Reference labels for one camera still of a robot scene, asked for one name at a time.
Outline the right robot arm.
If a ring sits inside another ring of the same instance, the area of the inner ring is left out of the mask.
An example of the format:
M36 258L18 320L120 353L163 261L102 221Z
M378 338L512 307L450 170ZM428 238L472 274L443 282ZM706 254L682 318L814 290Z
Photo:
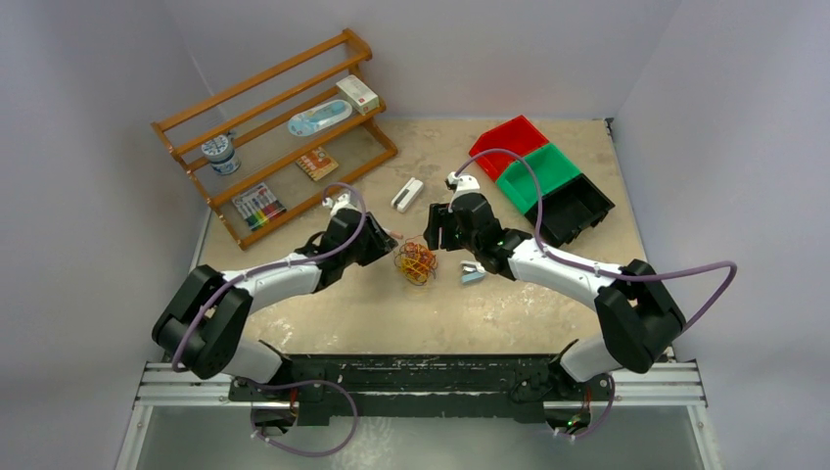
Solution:
M599 334L566 347L549 373L552 391L564 399L600 374L647 372L687 324L662 282L639 281L654 272L647 262L584 270L585 258L563 253L554 260L551 248L528 232L502 227L480 193L432 204L424 238L432 250L466 250L490 274L550 289L596 313Z

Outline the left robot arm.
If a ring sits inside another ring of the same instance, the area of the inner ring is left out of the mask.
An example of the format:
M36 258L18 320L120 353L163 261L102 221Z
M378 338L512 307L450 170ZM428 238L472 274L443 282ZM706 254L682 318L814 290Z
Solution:
M224 373L254 382L267 400L292 387L286 357L262 341L244 338L248 318L286 299L320 292L347 267L366 266L394 251L398 241L370 212L340 209L327 227L284 258L247 271L194 268L162 312L152 340L172 363L209 379Z

